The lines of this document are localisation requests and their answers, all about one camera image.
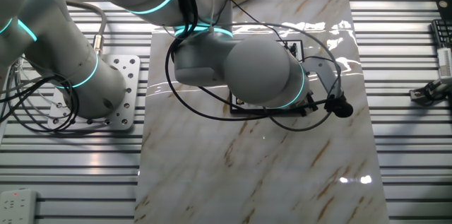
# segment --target black bracket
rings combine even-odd
[[[442,20],[452,20],[452,0],[435,0]]]

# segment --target wire bundle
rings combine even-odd
[[[32,81],[28,81],[28,83],[24,83],[24,84],[20,84],[20,62],[17,61],[15,64],[13,64],[11,66],[11,69],[9,71],[9,75],[8,75],[8,80],[6,82],[6,90],[5,90],[5,94],[6,94],[6,98],[4,98],[3,100],[0,100],[0,102],[7,102],[8,104],[8,108],[9,111],[7,114],[3,115],[4,110],[2,111],[2,117],[0,119],[0,122],[5,121],[10,115],[13,115],[14,118],[16,118],[17,122],[19,124],[21,124],[22,126],[24,126],[25,128],[34,131],[34,132],[62,132],[65,131],[66,129],[68,129],[72,124],[75,123],[75,118],[78,115],[78,109],[79,109],[79,101],[78,101],[78,96],[77,96],[77,92],[73,90],[71,83],[69,82],[69,80],[67,78],[64,78],[61,75],[54,75],[48,78],[41,78],[38,82],[36,82],[36,84],[34,84],[33,86],[30,86],[29,88],[27,88],[26,90],[22,91],[21,88],[24,85],[29,84],[30,82],[34,82],[35,80]],[[42,125],[39,121],[36,120],[36,118],[33,117],[33,114],[30,113],[29,111],[29,107],[25,106],[25,101],[27,100],[30,104],[31,102],[28,100],[28,97],[30,97],[35,91],[37,91],[39,89],[39,87],[41,87],[42,85],[44,85],[45,83],[48,83],[50,81],[58,81],[60,82],[60,84],[64,87],[64,90],[69,94],[70,96],[70,107],[71,107],[71,111],[68,115],[65,116],[66,121],[58,126],[55,129],[50,129],[44,125]],[[15,95],[10,96],[10,93],[12,93],[13,91],[16,92]],[[13,104],[12,101],[13,100],[18,100],[18,102],[16,104]],[[39,127],[41,127],[42,129],[36,129],[33,128],[29,125],[27,125],[27,123],[25,123],[24,121],[22,121],[19,116],[16,114],[16,110],[19,107],[22,107],[25,111],[25,113],[29,116],[29,118],[31,118],[31,120],[38,125]]]
[[[226,5],[228,2],[232,2],[234,3],[239,9],[241,9],[245,14],[247,14],[251,19],[253,19],[255,21],[255,23],[230,23],[230,24],[218,24],[218,21],[221,17],[221,13],[225,10]],[[222,7],[222,9],[220,10],[220,12],[218,13],[218,17],[216,19],[215,22],[212,21],[213,15],[211,15],[211,20],[210,22],[206,22],[204,20],[202,20],[201,18],[198,17],[198,8],[196,5],[196,0],[179,0],[179,8],[182,12],[183,18],[184,18],[184,22],[185,22],[185,28],[184,31],[181,35],[179,35],[178,37],[176,37],[173,41],[173,43],[170,45],[168,52],[167,52],[167,56],[165,59],[165,75],[167,78],[167,82],[169,87],[171,88],[172,93],[174,94],[174,96],[178,99],[178,101],[180,101],[181,104],[183,104],[183,106],[185,106],[187,109],[189,109],[190,111],[192,111],[193,113],[200,115],[202,117],[208,118],[208,119],[214,119],[217,121],[223,121],[223,122],[243,122],[243,121],[249,121],[249,120],[257,120],[257,119],[263,119],[263,118],[270,118],[272,120],[272,122],[274,122],[275,124],[277,124],[278,126],[287,129],[289,131],[307,131],[310,129],[313,129],[317,126],[319,126],[320,124],[324,123],[331,115],[331,112],[328,112],[326,114],[326,116],[317,124],[310,126],[308,128],[302,128],[302,129],[293,129],[293,128],[289,128],[287,126],[282,125],[281,123],[279,123],[278,121],[275,120],[275,118],[273,117],[274,115],[278,115],[278,114],[284,114],[287,112],[291,112],[291,111],[296,111],[296,110],[301,110],[304,108],[308,108],[308,107],[314,107],[316,105],[320,105],[320,104],[325,104],[328,101],[334,101],[337,100],[340,96],[336,95],[331,95],[331,93],[333,92],[334,89],[334,85],[336,83],[338,83],[338,92],[340,90],[340,86],[341,86],[341,80],[340,80],[340,73],[341,73],[341,69],[339,64],[337,63],[337,61],[335,60],[333,54],[329,51],[329,49],[325,46],[324,43],[322,43],[320,40],[316,39],[314,36],[310,35],[309,33],[304,32],[303,30],[297,29],[297,28],[292,28],[290,26],[286,26],[286,25],[278,25],[278,24],[274,24],[274,23],[261,23],[258,20],[256,20],[253,16],[251,16],[249,13],[247,13],[242,7],[239,6],[239,4],[237,4],[235,1],[233,0],[226,0],[225,1],[225,5]],[[196,27],[196,25],[198,24],[198,21],[202,21],[204,23],[207,23],[209,25],[214,26],[214,25],[222,25],[222,26],[236,26],[236,25],[264,25],[267,28],[270,28],[272,31],[275,32],[275,34],[279,37],[279,39],[285,44],[285,48],[289,49],[289,47],[287,46],[287,42],[284,41],[281,36],[278,34],[278,31],[275,30],[273,27],[282,27],[282,28],[288,28],[291,30],[295,30],[301,34],[306,35],[307,37],[310,37],[311,39],[313,39],[314,41],[316,41],[319,45],[321,45],[326,52],[328,53],[328,55],[330,56],[331,59],[327,59],[327,58],[322,58],[322,57],[312,57],[312,58],[318,58],[318,59],[325,59],[328,60],[330,62],[333,62],[335,64],[338,76],[333,84],[333,86],[331,87],[331,89],[328,92],[328,97],[325,100],[321,100],[321,101],[317,101],[317,102],[313,102],[313,103],[309,103],[309,104],[305,104],[305,105],[301,105],[298,106],[296,108],[292,108],[292,109],[288,109],[288,110],[280,110],[277,112],[272,113],[272,115],[266,114],[266,115],[261,115],[261,114],[256,114],[255,112],[252,112],[250,110],[246,110],[243,107],[240,107],[238,105],[235,105],[233,103],[231,103],[230,101],[227,101],[221,97],[219,97],[218,95],[210,92],[209,90],[205,89],[204,87],[199,87],[203,92],[209,94],[210,96],[212,96],[213,98],[229,105],[232,107],[235,107],[239,110],[244,110],[247,113],[249,113],[250,115],[252,115],[251,117],[244,117],[244,118],[223,118],[223,117],[213,117],[207,114],[204,114],[202,112],[199,112],[198,110],[195,110],[193,107],[191,107],[190,105],[188,105],[177,93],[176,89],[174,88],[174,86],[172,85],[172,81],[170,78],[170,72],[169,72],[169,65],[170,65],[170,58],[172,59],[172,61],[174,62],[174,53],[177,51],[178,46],[184,41],[186,40],[194,31],[194,28]]]

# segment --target cable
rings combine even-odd
[[[189,6],[190,6],[190,9],[191,9],[191,12],[193,13],[193,20],[189,20],[189,19],[187,19],[187,18],[189,18],[188,16],[187,16],[187,12],[186,12],[186,9],[187,9],[187,5],[186,5],[186,2],[185,1],[188,1],[189,2]],[[226,7],[226,5],[227,5],[227,2],[229,2],[229,1],[231,1],[232,3],[234,3],[239,9],[241,9],[245,14],[247,14],[251,19],[253,19],[254,21],[256,21],[256,23],[232,23],[232,24],[220,24],[220,25],[224,25],[224,26],[235,26],[235,25],[264,25],[264,26],[266,26],[267,28],[270,28],[273,32],[275,32],[275,34],[279,37],[279,39],[285,44],[285,48],[287,48],[287,49],[289,49],[289,47],[287,46],[287,42],[286,41],[284,41],[282,38],[281,38],[281,36],[279,35],[279,33],[278,33],[278,31],[277,30],[275,30],[274,28],[272,28],[272,27],[270,27],[270,26],[273,26],[273,27],[283,27],[283,28],[291,28],[291,27],[289,27],[289,26],[285,26],[285,25],[277,25],[277,24],[272,24],[272,23],[261,23],[261,22],[259,22],[258,20],[256,20],[253,16],[251,16],[248,12],[246,12],[243,8],[241,8],[235,1],[233,1],[233,0],[226,0],[226,2],[225,2],[225,5],[222,7],[222,9],[221,9],[221,11],[219,12],[219,14],[218,14],[218,19],[217,19],[217,22],[215,22],[215,25],[217,25],[218,24],[218,20],[219,20],[219,18],[220,18],[220,16],[221,16],[221,13],[224,11],[224,9],[225,9],[225,7]],[[188,36],[190,36],[190,34],[193,32],[193,28],[194,28],[194,26],[196,26],[197,25],[197,21],[198,20],[200,20],[200,21],[203,21],[202,20],[202,18],[198,18],[198,11],[197,11],[197,6],[196,6],[196,1],[195,0],[179,0],[179,7],[180,7],[180,9],[181,9],[181,12],[182,12],[182,15],[183,15],[183,17],[184,17],[184,21],[185,21],[185,28],[184,28],[184,31],[183,31],[183,33],[180,35],[180,37],[177,37],[177,38],[175,38],[174,39],[174,41],[173,41],[173,43],[170,45],[170,47],[169,47],[169,49],[168,49],[168,52],[167,52],[167,56],[166,56],[166,59],[165,59],[165,75],[166,75],[166,78],[167,78],[167,82],[168,82],[168,85],[169,85],[169,87],[171,88],[171,91],[172,91],[172,93],[174,94],[174,96],[178,99],[178,101],[180,101],[180,103],[181,104],[183,104],[183,106],[185,106],[187,109],[189,109],[189,110],[191,110],[193,113],[195,113],[195,114],[197,114],[197,115],[200,115],[200,116],[202,116],[202,117],[205,117],[205,118],[208,118],[208,119],[214,119],[214,120],[218,120],[218,121],[224,121],[224,122],[242,122],[242,121],[249,121],[249,120],[256,120],[256,119],[263,119],[263,118],[266,118],[266,117],[270,117],[272,120],[274,120],[274,118],[272,118],[271,116],[269,116],[269,115],[258,115],[258,116],[255,116],[255,117],[247,117],[247,118],[239,118],[239,119],[230,119],[230,118],[222,118],[222,117],[212,117],[212,116],[210,116],[210,115],[207,115],[207,114],[204,114],[204,113],[201,113],[201,112],[199,112],[199,111],[197,111],[197,110],[195,110],[194,108],[192,108],[190,105],[188,105],[185,101],[183,101],[182,100],[182,98],[179,96],[179,94],[177,93],[177,91],[175,90],[175,88],[174,88],[174,86],[172,85],[172,81],[171,81],[171,78],[170,78],[170,73],[169,73],[169,62],[170,62],[170,57],[172,58],[172,61],[174,62],[174,53],[176,52],[176,50],[177,50],[177,48],[178,48],[178,46],[188,37]],[[209,24],[210,24],[210,26],[212,27],[212,25],[214,25],[213,24],[213,12],[211,13],[211,17],[210,17],[210,22],[209,22]],[[338,65],[338,63],[335,61],[335,58],[334,58],[334,56],[331,54],[331,52],[329,51],[329,49],[320,41],[320,40],[318,40],[318,39],[316,39],[314,36],[312,36],[312,35],[310,35],[309,33],[306,33],[306,32],[304,32],[304,31],[302,31],[302,30],[299,30],[299,29],[296,29],[296,28],[292,28],[293,30],[296,30],[296,31],[298,31],[298,32],[301,32],[302,34],[304,34],[304,35],[306,35],[307,37],[310,37],[311,39],[313,39],[314,41],[316,41],[317,43],[319,43],[325,50],[326,50],[326,52],[328,53],[328,55],[330,55],[330,57],[331,57],[331,59],[326,59],[326,60],[329,60],[329,61],[331,61],[331,62],[333,62],[334,64],[335,64],[335,66],[336,66],[336,69],[338,70],[338,77],[336,78],[336,80],[335,80],[335,83],[332,85],[332,87],[331,87],[331,89],[330,89],[330,91],[329,91],[329,93],[328,93],[328,96],[330,96],[330,94],[331,94],[331,92],[332,92],[332,90],[334,89],[334,85],[336,84],[336,83],[339,83],[339,90],[338,90],[338,92],[340,92],[340,73],[341,73],[341,70],[340,70],[340,66]],[[227,100],[224,100],[224,99],[222,99],[221,97],[219,97],[219,96],[217,96],[217,95],[215,95],[214,93],[212,93],[212,92],[210,92],[209,90],[207,90],[207,89],[205,89],[205,88],[203,88],[203,87],[199,87],[202,91],[204,91],[204,92],[206,92],[207,94],[209,94],[210,96],[212,96],[212,97],[214,97],[214,98],[216,98],[217,100],[219,100],[219,101],[221,101],[221,102],[223,102],[223,103],[225,103],[225,104],[228,104],[228,105],[230,105],[230,106],[232,106],[232,107],[235,107],[235,108],[237,108],[237,109],[240,109],[240,110],[244,110],[244,108],[242,108],[242,107],[240,107],[240,106],[238,106],[238,105],[234,105],[234,104],[232,104],[231,102],[228,102]],[[337,98],[339,98],[339,96],[335,96],[335,98],[334,99],[326,99],[326,100],[322,100],[322,101],[320,101],[320,102],[318,102],[318,103],[326,103],[326,102],[328,102],[329,100],[335,100],[335,99],[337,99]],[[310,103],[310,104],[308,104],[308,105],[306,105],[307,107],[308,106],[313,106],[313,105],[315,105],[314,103]],[[289,112],[290,110],[282,110],[280,113],[282,114],[283,112]],[[290,131],[306,131],[306,130],[309,130],[309,129],[313,129],[313,128],[315,128],[316,126],[318,126],[318,125],[320,125],[320,124],[322,124],[324,121],[326,121],[328,118],[329,118],[329,116],[331,115],[331,113],[329,112],[318,124],[315,124],[314,126],[311,126],[311,127],[309,127],[309,128],[304,128],[304,129],[292,129],[292,128],[288,128],[288,127],[286,127],[286,129],[287,130],[290,130]]]
[[[331,53],[331,51],[327,48],[327,46],[325,46],[324,43],[322,43],[322,41],[320,41],[319,39],[317,39],[313,35],[305,32],[304,30],[300,30],[300,29],[292,27],[292,26],[281,25],[281,24],[277,24],[277,23],[265,23],[265,24],[269,25],[269,26],[281,27],[281,28],[287,28],[287,29],[290,29],[290,30],[295,30],[295,31],[297,31],[297,32],[299,32],[299,33],[301,33],[303,35],[306,35],[307,37],[311,38],[313,41],[317,42],[317,44],[319,44],[326,51],[326,53],[328,54],[328,56],[331,58],[332,62],[335,65],[335,68],[336,68],[337,73],[338,73],[338,75],[337,75],[337,77],[338,77],[338,86],[339,86],[338,87],[338,93],[340,93],[340,87],[342,86],[342,81],[341,81],[341,76],[340,75],[341,75],[342,70],[340,68],[339,63],[335,60],[335,57],[333,56],[333,53]],[[223,25],[223,26],[241,26],[241,25],[262,25],[262,23],[222,23],[220,25]]]
[[[63,76],[63,75],[61,75],[61,74],[59,74],[59,73],[56,73],[56,72],[53,72],[53,71],[51,71],[51,70],[49,70],[49,69],[45,69],[45,68],[43,68],[43,67],[41,67],[40,65],[38,65],[38,64],[36,64],[35,62],[33,62],[33,61],[31,61],[31,60],[29,60],[29,59],[27,59],[26,57],[21,57],[22,59],[24,59],[24,60],[26,60],[26,61],[28,61],[30,64],[32,64],[34,67],[37,67],[37,68],[39,68],[39,69],[42,69],[43,71],[47,71],[47,72],[49,72],[50,74],[52,74],[52,75],[55,75],[55,76],[59,76],[60,78],[63,78],[64,79],[64,81],[61,81],[61,82],[59,82],[59,83],[68,83],[70,86],[71,86],[71,94],[69,94],[69,97],[71,98],[71,96],[72,96],[72,84],[71,84],[71,78],[72,77],[74,77],[81,69],[79,69],[79,70],[77,70],[76,72],[74,72],[74,74],[72,74],[71,76],[69,76],[69,77],[65,77],[65,76]]]
[[[9,88],[9,87],[11,86],[11,78],[14,79],[14,81],[16,82],[16,84],[18,84],[18,83],[20,82],[19,75],[20,75],[20,74],[17,73],[17,72],[16,72],[15,74],[13,74],[13,75],[10,74],[10,76],[8,77],[7,88]],[[26,108],[26,106],[25,106],[24,103],[23,103],[23,101],[26,100],[26,99],[28,98],[29,95],[25,96],[24,99],[22,99],[21,97],[19,97],[19,100],[20,100],[20,101],[19,101],[14,107],[12,107],[12,106],[11,106],[11,103],[8,102],[8,106],[10,107],[10,112],[9,112],[9,114],[6,115],[4,118],[7,118],[7,116],[9,116],[9,115],[12,114],[12,115],[16,118],[16,120],[18,121],[19,124],[21,124],[22,126],[24,126],[24,127],[27,128],[27,129],[29,129],[29,130],[31,130],[31,131],[35,131],[35,132],[61,132],[61,131],[65,130],[65,129],[69,128],[73,123],[75,123],[75,118],[76,118],[77,115],[78,115],[79,102],[78,102],[78,96],[77,96],[77,93],[76,93],[75,91],[74,91],[73,93],[71,92],[72,87],[71,87],[70,83],[67,81],[67,79],[65,79],[65,78],[62,78],[62,77],[60,77],[60,76],[53,76],[53,77],[51,77],[51,78],[46,78],[46,81],[50,81],[50,80],[58,80],[58,81],[61,81],[60,83],[64,86],[65,91],[66,91],[68,94],[71,94],[71,106],[72,106],[72,108],[71,108],[70,114],[67,116],[67,117],[68,117],[67,120],[66,120],[62,125],[58,126],[58,127],[55,128],[55,129],[50,129],[50,128],[47,128],[47,127],[41,125],[41,124],[33,117],[33,115],[30,114],[30,112],[28,111],[28,109]],[[36,87],[36,89],[39,88],[39,87],[43,84],[42,81],[40,81],[39,84],[40,84],[40,85],[39,85],[38,87]],[[20,120],[19,117],[18,117],[18,115],[15,113],[15,110],[18,108],[19,105],[22,105],[23,109],[25,110],[25,112],[27,113],[27,115],[31,118],[31,120],[33,120],[34,123],[36,123],[36,125],[40,126],[40,127],[43,128],[44,130],[32,128],[31,126],[28,126],[25,122],[23,122],[22,120]]]
[[[20,72],[21,72],[21,71],[23,72],[23,70],[22,70],[22,64],[21,64],[21,63],[19,63],[19,67],[21,68],[21,70],[20,70],[19,72],[16,72],[16,84],[18,84],[18,82],[20,82]],[[56,106],[59,106],[58,103],[55,103],[55,102],[53,102],[53,101],[51,101],[51,100],[48,100],[43,94],[41,94],[41,92],[39,91],[39,89],[36,90],[36,91],[37,91],[37,93],[42,97],[42,99],[45,100],[45,101],[47,101],[49,104],[54,104],[54,105],[56,105]],[[49,118],[49,119],[63,119],[63,118],[66,118],[66,117],[69,116],[69,114],[67,114],[67,115],[64,115],[64,116],[61,116],[61,117],[53,117],[53,116],[51,116],[51,115],[49,115],[49,114],[44,113],[44,112],[41,111],[39,108],[37,108],[37,107],[31,102],[31,100],[26,99],[25,101],[27,101],[27,103],[28,103],[28,104],[29,104],[36,112],[40,113],[42,116],[45,116],[45,117],[47,117],[47,118]]]
[[[20,70],[20,72],[23,73],[24,77],[25,77],[27,80],[30,80],[30,79],[28,78],[28,76],[27,76],[25,70],[23,69],[23,60],[22,60],[21,62],[19,62],[19,70]],[[45,100],[45,101],[48,102],[49,104],[53,104],[53,105],[58,106],[58,103],[56,103],[56,102],[54,102],[54,101],[49,100],[48,98],[46,98],[46,97],[41,93],[41,91],[40,91],[39,89],[36,90],[36,92],[37,92],[37,94],[39,94],[39,95],[42,97],[43,100]]]
[[[51,80],[53,80],[53,79],[54,79],[53,77],[51,77],[51,78],[43,78],[41,81],[39,81],[38,83],[36,83],[34,86],[31,86],[30,88],[32,88],[32,90],[29,90],[26,94],[23,94],[23,95],[24,95],[24,98],[21,98],[21,99],[17,102],[17,104],[15,104],[13,107],[11,106],[11,103],[8,101],[8,105],[9,105],[9,107],[10,107],[10,108],[9,108],[9,112],[6,113],[2,118],[0,118],[0,123],[4,122],[6,119],[8,119],[8,117],[9,117],[10,115],[12,115],[13,112],[14,112],[16,109],[18,109],[19,106],[25,101],[25,99],[28,98],[28,97],[30,97],[36,89],[38,89],[40,86],[42,86],[43,84],[45,84],[45,83],[47,83],[47,82],[49,82],[49,81],[51,81]]]
[[[221,118],[221,117],[213,117],[207,114],[203,114],[201,112],[199,112],[198,110],[195,110],[194,108],[192,108],[190,105],[188,105],[177,93],[176,89],[174,88],[174,86],[172,85],[171,82],[171,78],[170,78],[170,70],[169,70],[169,65],[170,65],[170,57],[171,57],[171,51],[174,49],[175,45],[178,45],[178,42],[180,40],[174,40],[174,42],[171,44],[171,46],[168,49],[168,53],[165,59],[165,75],[167,78],[167,82],[169,85],[169,88],[171,88],[172,93],[174,94],[174,96],[176,96],[176,98],[178,99],[178,101],[180,101],[181,104],[183,104],[183,106],[185,106],[186,108],[188,108],[190,111],[192,111],[193,113],[202,116],[204,118],[208,118],[208,119],[213,119],[216,121],[223,121],[223,122],[243,122],[243,121],[250,121],[250,120],[256,120],[256,119],[262,119],[262,118],[266,118],[267,116],[258,116],[258,117],[250,117],[250,118],[237,118],[237,119],[230,119],[230,118]]]
[[[36,83],[36,82],[38,82],[39,80],[41,80],[42,77],[38,77],[38,78],[35,78],[35,79],[32,79],[32,80],[30,80],[29,78],[27,78],[27,79],[28,79],[28,82],[27,82],[27,83],[22,83],[22,84],[20,84],[19,86],[16,86],[15,88],[12,88],[12,89],[9,89],[9,90],[3,90],[3,91],[0,92],[0,95],[1,95],[1,94],[4,94],[4,93],[10,93],[10,92],[12,92],[12,91],[14,91],[14,90],[16,90],[16,89],[19,89],[19,88],[23,88],[24,86],[29,85],[29,84],[31,84],[31,83]]]
[[[80,1],[72,1],[72,0],[66,0],[66,5],[76,7],[76,8],[88,9],[88,10],[91,10],[91,11],[95,12],[96,14],[98,14],[101,17],[102,22],[100,23],[99,32],[97,34],[104,35],[105,28],[107,27],[107,16],[105,15],[105,12],[102,9],[100,9],[94,5],[91,5],[91,4],[87,4],[84,2],[80,2]]]
[[[320,120],[320,122],[317,122],[316,124],[309,126],[307,128],[303,128],[303,129],[289,128],[288,126],[282,125],[280,122],[275,120],[275,118],[273,118],[273,116],[269,116],[269,118],[274,124],[278,125],[279,127],[283,128],[283,129],[286,129],[286,130],[292,131],[292,132],[303,132],[303,131],[308,131],[308,130],[314,129],[314,128],[322,125],[330,117],[330,115],[331,115],[331,112],[326,113],[325,117],[322,120]]]
[[[259,23],[260,25],[266,26],[267,28],[269,28],[270,30],[272,30],[272,31],[278,36],[278,38],[281,40],[281,42],[284,44],[284,47],[285,47],[286,49],[289,49],[289,46],[287,45],[287,41],[284,41],[284,40],[281,38],[281,36],[279,35],[279,33],[278,33],[277,30],[275,30],[275,29],[273,29],[272,27],[268,26],[266,23],[262,23],[261,21],[255,19],[250,13],[248,13],[246,10],[244,10],[244,9],[243,9],[237,2],[235,2],[234,0],[226,0],[226,1],[225,1],[225,5],[221,8],[220,12],[218,13],[218,19],[216,20],[216,22],[213,23],[213,15],[212,15],[212,18],[210,19],[209,24],[211,24],[211,25],[213,25],[213,26],[215,26],[215,25],[218,24],[218,21],[220,20],[220,16],[221,16],[222,12],[223,12],[223,11],[225,10],[225,8],[226,8],[227,2],[232,2],[237,8],[239,8],[243,13],[245,13],[245,14],[246,14],[248,17],[250,17],[253,21],[255,21],[256,23]]]
[[[337,83],[338,79],[339,79],[339,78],[336,78],[336,80],[334,81],[333,85],[331,86],[330,91],[328,92],[328,96],[331,94],[331,91],[334,89],[334,85]],[[327,112],[326,115],[322,118],[322,120],[320,120],[320,121],[317,122],[316,124],[314,124],[314,125],[312,125],[312,126],[309,126],[309,127],[307,127],[307,128],[301,128],[301,129],[294,129],[294,128],[290,128],[290,127],[288,127],[288,126],[282,125],[280,122],[278,122],[278,121],[273,117],[273,115],[268,115],[268,117],[270,118],[270,120],[271,120],[274,124],[278,125],[279,127],[283,128],[283,129],[287,129],[288,131],[292,131],[292,132],[303,132],[303,131],[308,131],[308,130],[314,129],[314,128],[316,128],[316,127],[322,125],[322,124],[330,117],[330,115],[331,115],[331,112]]]

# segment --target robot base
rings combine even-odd
[[[126,81],[126,95],[122,103],[111,114],[99,119],[76,118],[76,123],[72,124],[68,131],[126,131],[132,128],[135,117],[136,96],[138,92],[138,74],[140,72],[140,58],[135,55],[102,55],[102,59],[116,67],[124,76]],[[53,101],[64,103],[63,95],[55,89]],[[62,117],[70,110],[64,107],[57,107],[52,104],[50,116]],[[49,119],[49,128],[55,129],[65,122],[62,119]]]

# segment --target white marble slab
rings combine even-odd
[[[332,115],[303,133],[268,119],[204,119],[171,94],[164,64],[172,39],[154,34],[136,223],[388,223],[348,0],[251,0],[243,7],[259,20],[296,25],[324,41],[342,64],[343,89],[355,113]],[[236,21],[249,20],[235,13]],[[313,41],[280,32],[301,38],[306,55],[325,55]],[[259,34],[272,36],[265,28],[234,28],[237,39]],[[314,99],[324,99],[318,78],[310,80]],[[175,87],[197,110],[230,117],[227,106],[197,88]],[[225,86],[212,90],[228,96]],[[308,117],[278,119],[301,128],[324,115],[321,107]]]

